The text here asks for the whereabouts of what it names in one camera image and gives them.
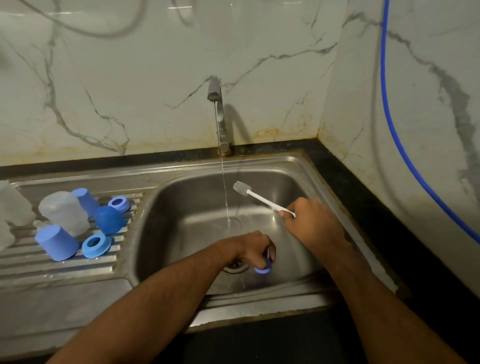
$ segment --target gray cable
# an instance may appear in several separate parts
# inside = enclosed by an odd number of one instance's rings
[[[124,27],[120,30],[117,30],[113,33],[95,33],[95,32],[90,32],[88,30],[83,30],[83,29],[65,24],[64,22],[56,19],[55,17],[44,13],[39,8],[33,6],[32,4],[30,4],[29,2],[27,2],[25,0],[18,0],[18,1],[21,2],[23,5],[25,5],[27,8],[29,8],[29,9],[33,10],[34,12],[42,15],[44,18],[46,18],[46,19],[64,27],[65,29],[71,30],[72,32],[81,34],[83,36],[91,36],[91,37],[100,38],[100,39],[102,39],[102,38],[103,39],[119,38],[121,36],[124,36],[124,35],[130,33],[131,31],[133,31],[138,26],[138,24],[140,24],[140,21],[142,20],[142,18],[145,15],[145,10],[146,10],[146,7],[147,7],[147,0],[140,0],[138,10],[137,10],[137,13],[136,13],[135,17],[133,18],[133,21],[130,24],[128,24],[126,27]]]

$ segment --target black countertop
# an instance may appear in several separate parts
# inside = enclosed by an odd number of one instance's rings
[[[410,289],[407,304],[469,363],[480,363],[480,300],[317,139],[234,146],[248,155],[303,149],[370,242]],[[0,167],[0,179],[216,157],[215,148]],[[48,357],[28,363],[44,363]],[[365,363],[345,305],[179,335],[158,362]]]

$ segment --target white marble backsplash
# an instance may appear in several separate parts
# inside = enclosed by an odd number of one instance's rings
[[[346,5],[2,0],[0,165],[215,146],[212,75],[235,144],[315,137]]]
[[[394,124],[425,180],[480,233],[480,2],[390,3]],[[348,4],[319,139],[480,297],[480,245],[424,192],[388,130],[378,63],[382,10],[382,0]]]

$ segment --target blue hose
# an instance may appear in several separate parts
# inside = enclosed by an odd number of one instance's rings
[[[467,225],[453,210],[448,207],[448,205],[443,202],[443,200],[435,193],[435,191],[428,185],[428,183],[423,179],[422,175],[413,165],[412,161],[408,157],[400,138],[396,133],[395,126],[392,121],[392,116],[390,115],[390,108],[388,106],[388,97],[387,97],[387,86],[385,80],[385,53],[386,53],[386,43],[387,43],[387,26],[388,26],[388,8],[390,6],[390,0],[385,0],[384,4],[384,18],[382,20],[382,42],[380,48],[380,82],[382,86],[382,101],[384,105],[385,118],[387,119],[388,129],[392,135],[393,141],[403,158],[403,161],[407,165],[410,172],[412,172],[415,179],[420,183],[423,189],[430,195],[431,198],[440,206],[440,208],[445,211],[445,213],[463,230],[465,231],[473,240],[480,244],[480,235],[478,235],[470,226]]]

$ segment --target faucet spout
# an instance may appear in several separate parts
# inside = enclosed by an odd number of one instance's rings
[[[230,153],[230,139],[225,127],[225,114],[223,112],[222,88],[217,77],[212,77],[208,84],[208,101],[216,103],[216,126],[218,132],[218,146],[220,154],[226,156]]]

